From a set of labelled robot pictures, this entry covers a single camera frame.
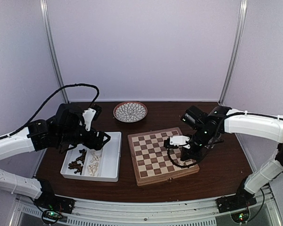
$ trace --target white wall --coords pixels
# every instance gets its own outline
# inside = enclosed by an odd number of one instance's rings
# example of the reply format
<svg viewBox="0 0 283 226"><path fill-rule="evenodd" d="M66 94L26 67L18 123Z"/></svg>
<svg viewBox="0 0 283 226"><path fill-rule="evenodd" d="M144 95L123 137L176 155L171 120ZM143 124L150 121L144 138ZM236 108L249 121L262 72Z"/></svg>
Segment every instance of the white wall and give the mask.
<svg viewBox="0 0 283 226"><path fill-rule="evenodd" d="M218 100L239 0L50 0L48 9L65 84L96 84L104 101Z"/></svg>
<svg viewBox="0 0 283 226"><path fill-rule="evenodd" d="M257 113L283 114L283 1L248 2L239 56L225 105ZM276 143L242 136L256 167ZM283 217L283 175L271 183Z"/></svg>
<svg viewBox="0 0 283 226"><path fill-rule="evenodd" d="M0 135L23 125L58 88L50 61L39 0L0 0ZM49 118L61 95L38 118ZM14 156L0 168L31 177L40 152ZM14 196L0 192L0 226L7 225Z"/></svg>

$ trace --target table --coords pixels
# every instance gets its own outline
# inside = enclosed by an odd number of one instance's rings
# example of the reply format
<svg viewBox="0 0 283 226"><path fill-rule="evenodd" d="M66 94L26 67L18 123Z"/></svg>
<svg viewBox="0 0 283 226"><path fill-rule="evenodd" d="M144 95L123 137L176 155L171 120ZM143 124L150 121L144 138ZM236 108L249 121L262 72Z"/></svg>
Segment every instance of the table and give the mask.
<svg viewBox="0 0 283 226"><path fill-rule="evenodd" d="M214 102L143 102L148 108L145 119L123 123L113 116L118 102L98 102L103 109L93 127L101 131L121 131L122 150L119 181L92 182L65 179L60 174L65 155L49 148L40 164L37 178L50 181L58 195L108 202L171 202L211 198L233 194L242 179L251 172L245 154L234 134L224 134L224 143L218 144L199 164L196 174L147 186L137 186L127 136L129 134L179 127L183 134L192 134L191 128L180 117L191 105L210 112ZM83 109L89 103L77 103Z"/></svg>

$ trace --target white plastic container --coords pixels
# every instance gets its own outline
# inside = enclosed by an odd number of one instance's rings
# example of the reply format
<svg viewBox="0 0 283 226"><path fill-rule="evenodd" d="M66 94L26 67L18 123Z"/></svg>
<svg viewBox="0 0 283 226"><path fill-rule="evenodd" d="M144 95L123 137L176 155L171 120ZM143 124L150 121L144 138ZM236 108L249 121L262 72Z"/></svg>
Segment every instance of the white plastic container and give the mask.
<svg viewBox="0 0 283 226"><path fill-rule="evenodd" d="M76 180L92 180L92 181L105 181L105 182L117 182L119 161L121 157L121 144L122 133L121 132L106 132L111 136L111 140L104 145L102 150L101 159L99 161L98 173L95 176L91 176L88 171L88 166L91 164L92 152L83 145L78 145L75 149L66 153L61 174L64 178L76 179ZM87 151L86 158L83 165L82 174L75 174L75 169L69 169L68 164L75 161L77 157L81 156L79 150L85 149Z"/></svg>

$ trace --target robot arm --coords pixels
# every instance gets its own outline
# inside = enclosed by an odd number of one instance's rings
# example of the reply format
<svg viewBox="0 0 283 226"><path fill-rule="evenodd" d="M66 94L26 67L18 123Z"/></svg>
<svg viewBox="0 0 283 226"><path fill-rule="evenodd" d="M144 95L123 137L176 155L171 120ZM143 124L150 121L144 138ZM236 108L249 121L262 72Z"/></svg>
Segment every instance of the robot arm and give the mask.
<svg viewBox="0 0 283 226"><path fill-rule="evenodd" d="M279 143L278 149L262 167L241 182L236 195L217 200L220 212L243 208L254 194L283 172L283 116L242 112L229 107L216 107L210 114L190 107L181 118L196 132L193 135L174 136L165 141L166 148L182 146L181 161L201 161L203 147L212 148L223 133L242 133L264 137Z"/></svg>
<svg viewBox="0 0 283 226"><path fill-rule="evenodd" d="M48 147L61 148L63 145L73 146L67 150L78 144L100 150L110 140L109 135L92 128L92 121L100 112L101 108L96 105L83 111L73 104L61 104L56 115L48 120L32 121L18 133L3 139L0 137L0 160ZM29 196L45 208L48 204L55 206L55 203L64 204L64 212L67 213L71 213L73 208L74 201L55 196L48 181L20 177L2 169L0 190Z"/></svg>

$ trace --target dark wooden table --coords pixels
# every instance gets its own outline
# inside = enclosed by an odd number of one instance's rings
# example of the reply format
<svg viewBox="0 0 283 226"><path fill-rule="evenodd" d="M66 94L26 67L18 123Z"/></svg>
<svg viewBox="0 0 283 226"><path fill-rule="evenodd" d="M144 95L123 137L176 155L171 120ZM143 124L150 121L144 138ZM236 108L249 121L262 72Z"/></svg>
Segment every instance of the dark wooden table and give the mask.
<svg viewBox="0 0 283 226"><path fill-rule="evenodd" d="M121 131L122 150L119 181L116 183L92 182L65 179L60 174L65 155L57 150L47 150L37 173L47 179L56 194L90 200L110 202L169 202L210 198L236 192L241 180L251 173L250 166L234 134L223 135L223 144L218 144L199 164L196 174L147 186L137 186L130 156L127 136L150 130L179 127L183 134L192 130L180 121L191 105L210 112L217 103L204 102L144 102L148 115L137 123L123 123L113 116L117 102L97 103L103 109L93 127L101 131ZM88 103L80 103L87 108Z"/></svg>

